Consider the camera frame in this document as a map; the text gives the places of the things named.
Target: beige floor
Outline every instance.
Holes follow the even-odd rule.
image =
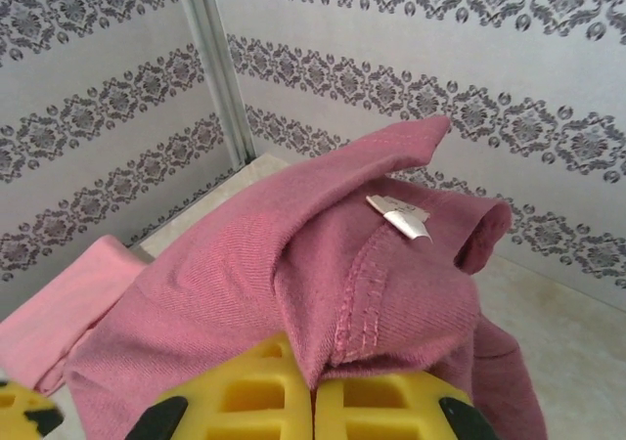
[[[214,207],[285,166],[259,158],[141,248],[157,256]],[[484,312],[523,348],[550,438],[626,438],[626,313],[498,256],[476,280]]]

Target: white label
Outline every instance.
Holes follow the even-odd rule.
[[[430,214],[425,210],[397,198],[367,196],[366,199],[391,225],[410,240],[427,237],[432,241],[424,223]]]

